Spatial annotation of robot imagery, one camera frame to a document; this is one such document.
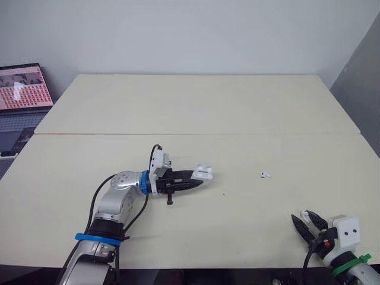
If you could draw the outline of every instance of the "small white object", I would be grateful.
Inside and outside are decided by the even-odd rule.
[[[266,178],[266,177],[271,178],[272,176],[269,173],[267,173],[267,172],[261,172],[260,173],[260,177],[261,178]]]
[[[212,166],[205,166],[201,163],[195,165],[195,170],[191,175],[191,179],[201,180],[203,182],[208,182],[213,179],[213,168]]]

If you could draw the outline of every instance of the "silver robot arm segment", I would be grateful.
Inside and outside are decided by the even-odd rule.
[[[151,152],[149,170],[143,172],[124,171],[115,175],[109,190],[104,194],[92,219],[96,195],[107,178],[98,188],[91,203],[90,217],[85,232],[78,233],[78,243],[70,253],[58,277],[59,285],[108,285],[118,280],[118,268],[111,263],[118,262],[121,243],[128,239],[126,231],[145,209],[150,193],[167,195],[167,204],[173,204],[172,194],[201,185],[212,180],[212,168],[201,164],[193,170],[173,171],[169,156],[160,145]],[[141,211],[126,226],[133,203],[137,197],[145,196]]]
[[[104,221],[116,223],[119,225],[119,227],[116,225],[116,228],[123,229],[135,198],[143,195],[139,187],[141,176],[141,172],[124,171],[112,178],[110,189],[100,201],[90,233],[98,231],[96,233],[99,234],[102,229],[113,231],[113,227],[111,229],[106,228],[107,223]],[[79,241],[79,245],[62,276],[61,285],[102,285],[108,274],[113,275],[110,263],[114,260],[117,245],[111,245],[101,240],[109,241],[107,238],[99,239],[99,241]]]

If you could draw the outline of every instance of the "laptop keyboard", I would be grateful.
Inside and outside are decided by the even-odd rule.
[[[8,168],[10,168],[14,158],[11,159],[0,159],[0,180],[4,176],[5,172],[7,172]]]
[[[0,132],[17,132],[24,128],[38,126],[44,116],[45,114],[2,117]]]

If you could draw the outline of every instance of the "blue ring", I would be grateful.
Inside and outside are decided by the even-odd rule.
[[[109,245],[116,245],[116,246],[121,245],[121,241],[119,241],[117,239],[109,239],[109,238],[101,237],[101,236],[84,235],[82,233],[77,233],[75,235],[75,239],[76,240],[92,240],[95,242],[104,242],[104,243],[108,243]]]
[[[147,174],[148,170],[143,171],[140,180],[140,189],[145,195],[148,195]]]

